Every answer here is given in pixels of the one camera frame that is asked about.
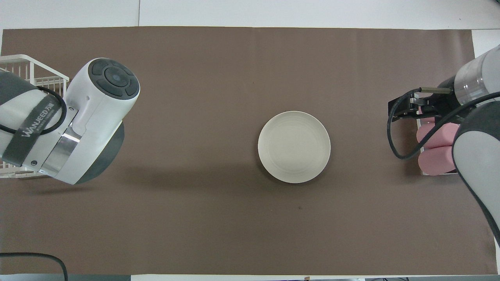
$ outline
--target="black strap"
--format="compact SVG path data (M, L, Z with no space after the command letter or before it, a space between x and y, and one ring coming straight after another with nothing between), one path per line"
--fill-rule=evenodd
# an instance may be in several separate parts
M17 129L3 152L2 159L16 166L22 166L40 133L60 108L61 105L54 96L46 95Z

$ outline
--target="circular button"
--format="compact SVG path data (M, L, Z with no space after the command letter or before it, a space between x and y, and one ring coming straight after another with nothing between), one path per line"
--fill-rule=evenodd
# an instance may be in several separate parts
M129 83L129 76L127 73L116 66L106 69L104 71L104 77L117 87L125 87Z

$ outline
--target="black cable on table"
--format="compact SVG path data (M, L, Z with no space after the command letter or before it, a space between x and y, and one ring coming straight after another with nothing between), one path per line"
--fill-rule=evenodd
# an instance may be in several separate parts
M68 270L64 262L56 256L46 253L39 252L0 252L0 258L17 258L17 257L34 257L34 258L46 258L57 262L62 268L62 275L64 276L64 281L68 281Z

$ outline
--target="black cable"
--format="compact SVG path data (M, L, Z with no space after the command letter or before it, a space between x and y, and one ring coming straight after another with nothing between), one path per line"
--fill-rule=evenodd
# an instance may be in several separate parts
M41 91L44 91L44 92L47 92L47 93L51 94L61 104L61 110L62 110L61 117L59 118L59 120L52 127L41 131L40 135L45 135L45 134L48 134L48 133L54 131L55 129L59 128L59 126L61 126L61 124L66 119L66 113L67 113L68 109L66 108L66 102L64 101L64 99L60 95L58 95L55 91L53 91L53 90L51 90L49 88L46 88L46 87L42 87L42 86L37 86L37 88L39 90L41 90ZM7 133L11 133L11 134L15 134L16 133L16 130L14 130L12 128L9 128L9 127L6 127L6 126L4 126L2 124L0 124L0 130L5 131Z
M16 258L16 257L35 257L35 258L46 258L57 262L62 268L62 275L64 276L64 281L68 281L68 270L66 265L58 257L51 254L39 253L39 252L0 252L0 258Z
M59 101L62 110L61 117L59 117L59 120L52 127L41 131L40 135L45 135L59 128L59 126L61 126L61 124L66 119L66 113L68 112L68 108L66 108L66 102L64 101L64 99L60 95L58 95L55 91L42 86L37 86L37 88L40 89L41 91L47 92L52 96L54 96L57 99L57 101Z
M410 153L408 153L406 155L401 155L401 154L399 154L396 147L394 146L393 137L391 136L392 119L393 119L394 113L396 112L396 108L398 108L398 106L403 102L403 100L407 96L409 96L413 93L420 92L420 90L421 90L421 88L418 88L418 89L413 89L413 90L405 93L404 95L402 95L401 97L399 97L397 99L397 101L394 103L394 105L390 109L389 118L387 119L387 139L389 141L390 149L392 150L394 155L399 159L407 160L407 159L410 159L413 156L415 156L419 152L419 150L424 146L424 144L434 135L434 133L436 133L444 124L448 123L459 112L464 111L464 110L470 108L471 106L475 106L475 105L482 103L482 102L485 102L487 100L500 97L500 91L497 91L497 92L493 92L493 93L484 95L482 97L478 97L474 100L471 100L471 101L455 108L453 111L448 113L445 117L443 117L439 122L437 122L435 124L435 126L423 137L423 139L415 146L415 148Z
M372 279L371 281L376 281L376 280L379 280L379 279L382 279L382 281L389 281L389 279L392 279L393 277L389 277L389 278L386 278L386 277L379 277L379 278L375 278L375 279ZM403 281L410 281L408 279L408 277L405 277L405 278L401 278L401 277L394 277L395 279L401 279Z

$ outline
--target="black button panel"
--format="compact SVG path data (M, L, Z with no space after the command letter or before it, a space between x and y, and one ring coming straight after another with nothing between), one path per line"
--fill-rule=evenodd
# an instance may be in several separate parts
M129 100L140 90L137 77L123 64L109 58L98 58L88 67L92 83L101 92L119 100Z
M139 83L137 82L137 80L130 81L130 86L128 86L125 89L126 94L129 96L132 96L133 94L135 94L137 92L137 90L139 90Z
M116 66L106 68L104 71L104 77L106 77L106 80L108 80L111 84L117 87L127 86L130 80L125 71Z
M103 70L107 65L108 65L107 61L98 59L92 66L92 74L102 75Z
M114 96L117 96L117 97L121 97L123 96L123 89L121 88L118 88L118 87L113 87L112 84L110 84L109 81L107 81L106 79L99 79L97 80L97 84L102 88L104 89L104 91L114 95Z

